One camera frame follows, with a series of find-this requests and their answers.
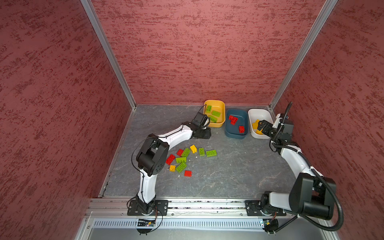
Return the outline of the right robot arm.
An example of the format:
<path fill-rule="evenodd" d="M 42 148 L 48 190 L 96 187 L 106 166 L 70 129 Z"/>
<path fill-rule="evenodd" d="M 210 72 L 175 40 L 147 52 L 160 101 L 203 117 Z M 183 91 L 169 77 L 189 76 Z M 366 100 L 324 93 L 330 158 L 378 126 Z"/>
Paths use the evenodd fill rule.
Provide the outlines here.
<path fill-rule="evenodd" d="M 336 195 L 336 183 L 315 169 L 292 141 L 291 133 L 285 131 L 287 126 L 283 119 L 274 124 L 258 122 L 258 131 L 270 138 L 269 146 L 289 164 L 296 181 L 288 194 L 266 191 L 257 209 L 265 216 L 285 212 L 294 215 L 294 219 L 302 217 L 321 230 L 338 231 L 344 223 L 344 212 Z"/>

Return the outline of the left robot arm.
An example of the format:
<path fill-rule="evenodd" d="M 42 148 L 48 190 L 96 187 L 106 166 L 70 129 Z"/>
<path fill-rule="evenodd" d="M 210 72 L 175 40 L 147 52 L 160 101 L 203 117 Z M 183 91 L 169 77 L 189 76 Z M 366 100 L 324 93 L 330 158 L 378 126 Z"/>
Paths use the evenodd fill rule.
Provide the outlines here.
<path fill-rule="evenodd" d="M 141 142 L 136 156 L 138 166 L 135 167 L 140 172 L 141 180 L 135 201 L 143 215 L 150 215 L 155 210 L 157 174 L 164 168 L 169 150 L 190 139 L 209 139 L 209 124 L 209 120 L 200 124 L 196 121 L 184 122 L 166 134 L 150 134 Z"/>

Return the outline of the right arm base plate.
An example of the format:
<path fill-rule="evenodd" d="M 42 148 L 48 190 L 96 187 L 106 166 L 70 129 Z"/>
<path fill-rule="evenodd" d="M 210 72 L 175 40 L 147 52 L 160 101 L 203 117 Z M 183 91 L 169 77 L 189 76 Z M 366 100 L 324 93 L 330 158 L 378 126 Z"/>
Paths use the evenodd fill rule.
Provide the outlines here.
<path fill-rule="evenodd" d="M 246 200 L 245 210 L 249 217 L 283 217 L 287 214 L 282 210 L 269 205 L 262 205 L 260 200 Z"/>

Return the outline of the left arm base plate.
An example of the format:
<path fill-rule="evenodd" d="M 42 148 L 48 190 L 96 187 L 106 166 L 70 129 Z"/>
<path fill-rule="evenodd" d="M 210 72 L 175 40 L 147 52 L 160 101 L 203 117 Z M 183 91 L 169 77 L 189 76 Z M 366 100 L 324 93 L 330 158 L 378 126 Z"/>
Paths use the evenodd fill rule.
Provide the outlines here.
<path fill-rule="evenodd" d="M 164 217 L 168 212 L 168 200 L 153 200 L 149 204 L 145 204 L 140 199 L 132 200 L 128 204 L 128 216 L 155 216 L 158 214 Z"/>

